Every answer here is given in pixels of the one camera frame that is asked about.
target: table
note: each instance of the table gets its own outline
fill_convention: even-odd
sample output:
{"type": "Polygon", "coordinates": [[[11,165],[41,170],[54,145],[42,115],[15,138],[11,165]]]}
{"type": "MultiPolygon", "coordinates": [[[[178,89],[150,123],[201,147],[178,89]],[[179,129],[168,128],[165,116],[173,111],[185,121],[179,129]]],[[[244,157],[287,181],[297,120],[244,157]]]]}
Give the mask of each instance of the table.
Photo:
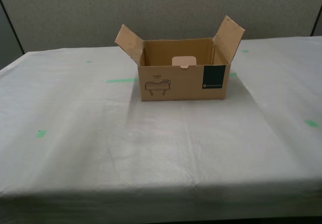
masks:
{"type": "Polygon", "coordinates": [[[225,100],[142,102],[119,47],[29,52],[0,71],[0,219],[322,215],[321,76],[322,37],[243,40],[225,100]]]}

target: cardboard box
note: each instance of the cardboard box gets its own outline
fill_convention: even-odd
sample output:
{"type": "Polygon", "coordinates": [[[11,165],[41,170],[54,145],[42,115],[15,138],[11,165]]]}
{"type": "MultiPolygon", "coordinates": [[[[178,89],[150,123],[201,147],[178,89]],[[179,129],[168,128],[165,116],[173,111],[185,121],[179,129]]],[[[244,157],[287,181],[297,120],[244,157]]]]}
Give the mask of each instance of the cardboard box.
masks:
{"type": "Polygon", "coordinates": [[[115,42],[138,66],[142,101],[224,99],[244,31],[226,16],[213,38],[142,40],[122,25],[115,42]]]}

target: green tape mark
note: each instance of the green tape mark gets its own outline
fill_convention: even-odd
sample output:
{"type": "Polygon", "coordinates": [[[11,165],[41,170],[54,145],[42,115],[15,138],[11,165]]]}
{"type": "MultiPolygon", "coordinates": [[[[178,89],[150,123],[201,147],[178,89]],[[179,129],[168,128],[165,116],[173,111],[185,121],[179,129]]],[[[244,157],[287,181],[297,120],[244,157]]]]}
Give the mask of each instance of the green tape mark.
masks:
{"type": "Polygon", "coordinates": [[[37,134],[37,137],[43,137],[43,136],[45,136],[46,135],[46,130],[39,130],[38,131],[38,134],[37,134]]]}
{"type": "Polygon", "coordinates": [[[306,120],[305,121],[310,127],[319,127],[319,124],[313,120],[306,120]]]}
{"type": "Polygon", "coordinates": [[[107,83],[118,83],[118,82],[138,82],[139,79],[116,79],[116,80],[107,80],[107,83]]]}

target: box flap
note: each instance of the box flap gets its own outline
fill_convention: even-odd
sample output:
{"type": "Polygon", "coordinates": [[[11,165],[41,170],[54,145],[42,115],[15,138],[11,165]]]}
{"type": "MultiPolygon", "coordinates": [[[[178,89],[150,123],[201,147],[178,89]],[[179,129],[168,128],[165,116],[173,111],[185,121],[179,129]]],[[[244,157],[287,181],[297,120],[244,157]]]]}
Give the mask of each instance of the box flap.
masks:
{"type": "Polygon", "coordinates": [[[226,16],[213,38],[214,43],[220,47],[229,62],[235,56],[244,32],[245,29],[226,16]]]}
{"type": "Polygon", "coordinates": [[[137,63],[137,65],[140,65],[143,40],[129,30],[124,24],[116,36],[115,43],[117,43],[137,63]]]}

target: green marker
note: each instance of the green marker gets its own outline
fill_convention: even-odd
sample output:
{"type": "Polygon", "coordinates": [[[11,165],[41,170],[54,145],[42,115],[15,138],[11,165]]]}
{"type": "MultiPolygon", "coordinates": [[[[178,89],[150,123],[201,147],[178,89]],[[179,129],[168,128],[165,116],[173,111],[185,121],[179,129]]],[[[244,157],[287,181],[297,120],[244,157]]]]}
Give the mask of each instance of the green marker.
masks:
{"type": "Polygon", "coordinates": [[[37,137],[44,137],[46,135],[46,130],[39,130],[37,133],[37,137]]]}
{"type": "Polygon", "coordinates": [[[319,127],[319,124],[311,119],[305,121],[310,127],[319,127]]]}

